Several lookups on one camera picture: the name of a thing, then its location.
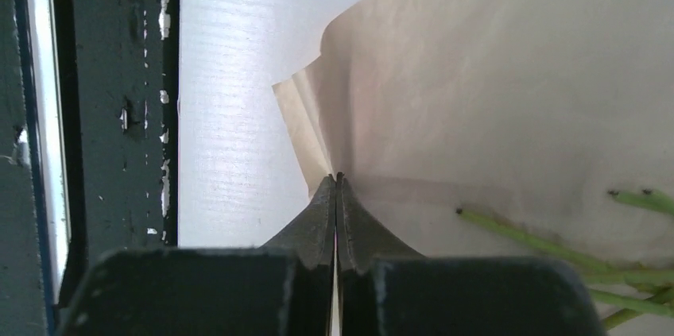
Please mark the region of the pink rose stem bunch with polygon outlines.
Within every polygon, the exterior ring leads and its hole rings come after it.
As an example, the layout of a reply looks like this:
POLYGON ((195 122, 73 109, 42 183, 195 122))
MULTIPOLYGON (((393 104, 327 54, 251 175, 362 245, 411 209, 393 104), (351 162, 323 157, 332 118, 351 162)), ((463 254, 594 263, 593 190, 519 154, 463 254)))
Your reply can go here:
POLYGON ((648 293, 649 297, 638 299, 591 288, 592 299, 617 307, 618 310, 602 321, 604 327, 611 330, 625 322, 642 315, 673 317, 673 269, 651 269, 636 265, 632 269, 619 269, 589 254, 569 249, 553 241, 528 233, 500 219, 466 207, 459 207, 455 213, 463 220, 498 234, 502 237, 526 245, 552 257, 581 268, 581 277, 585 284, 626 285, 638 292, 648 293))

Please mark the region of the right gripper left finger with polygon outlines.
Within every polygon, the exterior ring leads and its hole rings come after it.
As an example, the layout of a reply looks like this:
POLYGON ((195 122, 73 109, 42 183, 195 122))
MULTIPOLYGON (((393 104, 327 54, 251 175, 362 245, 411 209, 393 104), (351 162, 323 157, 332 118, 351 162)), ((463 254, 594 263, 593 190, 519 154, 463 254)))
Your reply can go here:
POLYGON ((335 179, 255 248, 126 249, 78 287, 60 335, 327 335, 335 179))

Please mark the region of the beige wrapping paper sheet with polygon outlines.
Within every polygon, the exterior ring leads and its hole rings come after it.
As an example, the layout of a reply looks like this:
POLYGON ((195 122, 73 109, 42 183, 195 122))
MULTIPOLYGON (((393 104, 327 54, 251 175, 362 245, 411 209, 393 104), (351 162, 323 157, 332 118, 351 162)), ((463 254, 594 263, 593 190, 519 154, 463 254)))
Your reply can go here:
MULTIPOLYGON (((312 195, 339 173, 426 257, 561 261, 466 207, 619 269, 673 269, 673 0, 361 0, 273 88, 312 195)), ((642 315, 603 335, 670 335, 642 315)))

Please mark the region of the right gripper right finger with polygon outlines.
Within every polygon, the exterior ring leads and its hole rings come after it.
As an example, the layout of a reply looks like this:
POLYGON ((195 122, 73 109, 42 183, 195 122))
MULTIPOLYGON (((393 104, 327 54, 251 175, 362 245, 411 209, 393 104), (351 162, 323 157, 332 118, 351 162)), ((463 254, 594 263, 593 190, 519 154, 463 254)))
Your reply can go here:
POLYGON ((539 257, 426 257, 336 178, 344 335, 603 335, 579 276, 539 257))

